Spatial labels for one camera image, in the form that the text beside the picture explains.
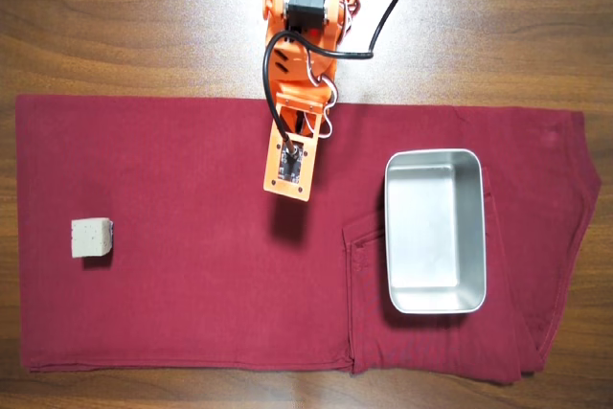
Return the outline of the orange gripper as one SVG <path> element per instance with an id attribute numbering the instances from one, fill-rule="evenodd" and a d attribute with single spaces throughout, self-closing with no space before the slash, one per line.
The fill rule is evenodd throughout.
<path id="1" fill-rule="evenodd" d="M 323 132 L 320 127 L 317 137 L 328 139 L 331 136 L 333 128 L 329 112 L 337 103 L 337 88 L 333 82 L 323 80 L 320 86 L 278 82 L 273 85 L 273 96 L 282 106 L 281 118 L 287 131 L 313 137 L 316 117 L 321 116 L 322 124 L 326 124 L 328 129 Z"/>

